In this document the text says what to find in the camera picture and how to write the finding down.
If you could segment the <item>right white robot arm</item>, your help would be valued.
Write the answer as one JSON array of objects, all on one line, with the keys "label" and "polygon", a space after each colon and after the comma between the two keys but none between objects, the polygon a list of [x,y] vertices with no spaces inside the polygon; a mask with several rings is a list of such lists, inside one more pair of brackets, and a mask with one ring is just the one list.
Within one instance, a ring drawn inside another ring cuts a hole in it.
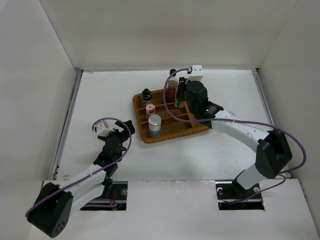
[{"label": "right white robot arm", "polygon": [[285,134],[278,129],[264,130],[241,123],[235,116],[208,98],[200,81],[180,79],[179,97],[185,100],[198,123],[225,133],[249,147],[256,154],[255,163],[232,181],[232,192],[245,197],[250,189],[265,179],[274,179],[293,155]]}]

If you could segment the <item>pink-cap spice bottle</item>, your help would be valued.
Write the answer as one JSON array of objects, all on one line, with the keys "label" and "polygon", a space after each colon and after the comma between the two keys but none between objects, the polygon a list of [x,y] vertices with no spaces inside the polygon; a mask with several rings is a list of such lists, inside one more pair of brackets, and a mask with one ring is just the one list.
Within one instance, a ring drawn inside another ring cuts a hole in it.
[{"label": "pink-cap spice bottle", "polygon": [[154,115],[156,113],[156,106],[152,103],[147,104],[145,106],[145,113],[146,113],[146,120],[148,121],[150,116]]}]

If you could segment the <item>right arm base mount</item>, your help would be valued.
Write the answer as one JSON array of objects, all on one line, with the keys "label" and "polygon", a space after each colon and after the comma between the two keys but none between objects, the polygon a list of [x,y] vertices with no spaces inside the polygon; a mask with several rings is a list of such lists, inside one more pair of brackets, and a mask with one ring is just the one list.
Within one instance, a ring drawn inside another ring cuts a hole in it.
[{"label": "right arm base mount", "polygon": [[215,182],[218,209],[221,211],[264,210],[259,183],[250,189],[243,189],[231,180]]}]

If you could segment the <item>tall clear black-cap bottle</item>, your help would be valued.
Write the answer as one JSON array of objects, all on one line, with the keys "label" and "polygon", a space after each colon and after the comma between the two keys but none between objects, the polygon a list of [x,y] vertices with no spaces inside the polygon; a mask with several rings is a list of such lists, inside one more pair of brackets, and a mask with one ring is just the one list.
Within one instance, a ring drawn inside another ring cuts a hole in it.
[{"label": "tall clear black-cap bottle", "polygon": [[167,89],[165,91],[165,100],[167,103],[172,103],[175,101],[176,97],[176,90],[179,86],[178,79],[176,77],[176,74],[173,74],[171,78],[169,79]]}]

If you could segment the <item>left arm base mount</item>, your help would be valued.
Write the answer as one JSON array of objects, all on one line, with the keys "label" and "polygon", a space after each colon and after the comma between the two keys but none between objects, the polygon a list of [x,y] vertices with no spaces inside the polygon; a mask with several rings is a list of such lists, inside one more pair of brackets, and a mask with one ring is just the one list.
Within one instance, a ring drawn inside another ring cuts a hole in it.
[{"label": "left arm base mount", "polygon": [[102,195],[94,198],[81,211],[126,211],[128,182],[114,181],[104,187]]}]

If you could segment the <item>silver-lid blue-label jar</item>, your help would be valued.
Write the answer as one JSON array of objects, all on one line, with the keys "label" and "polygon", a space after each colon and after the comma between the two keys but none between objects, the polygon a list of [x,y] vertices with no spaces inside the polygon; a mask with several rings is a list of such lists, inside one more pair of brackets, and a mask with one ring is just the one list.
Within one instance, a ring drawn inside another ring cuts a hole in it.
[{"label": "silver-lid blue-label jar", "polygon": [[148,119],[148,132],[151,137],[161,134],[162,119],[158,114],[153,114]]}]

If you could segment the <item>black-cap spice bottle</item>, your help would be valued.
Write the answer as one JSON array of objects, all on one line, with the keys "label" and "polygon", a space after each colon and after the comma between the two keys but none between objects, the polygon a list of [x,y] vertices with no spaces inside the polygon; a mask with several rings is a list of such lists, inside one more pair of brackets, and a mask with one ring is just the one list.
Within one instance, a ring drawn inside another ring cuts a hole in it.
[{"label": "black-cap spice bottle", "polygon": [[149,104],[152,98],[153,98],[152,92],[148,88],[145,88],[140,94],[141,106],[145,107],[147,104]]}]

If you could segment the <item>yellow-cap red sauce bottle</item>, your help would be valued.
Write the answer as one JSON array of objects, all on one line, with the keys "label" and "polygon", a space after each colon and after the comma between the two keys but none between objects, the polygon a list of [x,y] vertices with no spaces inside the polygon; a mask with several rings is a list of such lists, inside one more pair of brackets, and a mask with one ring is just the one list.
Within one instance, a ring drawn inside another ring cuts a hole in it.
[{"label": "yellow-cap red sauce bottle", "polygon": [[181,108],[184,107],[184,102],[185,102],[185,100],[178,100],[178,99],[177,99],[177,91],[178,91],[178,88],[177,88],[176,93],[175,93],[174,106],[175,106],[177,109],[181,109]]}]

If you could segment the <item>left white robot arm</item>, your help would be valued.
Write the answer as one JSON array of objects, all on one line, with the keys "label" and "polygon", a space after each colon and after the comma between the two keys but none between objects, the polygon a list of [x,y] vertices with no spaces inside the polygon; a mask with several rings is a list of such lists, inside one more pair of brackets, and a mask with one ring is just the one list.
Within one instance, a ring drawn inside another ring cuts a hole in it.
[{"label": "left white robot arm", "polygon": [[45,184],[33,206],[25,213],[27,221],[50,238],[57,237],[66,227],[70,216],[81,208],[91,208],[95,198],[108,199],[112,195],[111,177],[118,163],[127,154],[135,128],[131,120],[114,118],[117,128],[109,128],[104,117],[96,120],[91,129],[104,142],[101,152],[83,172],[66,183]]}]

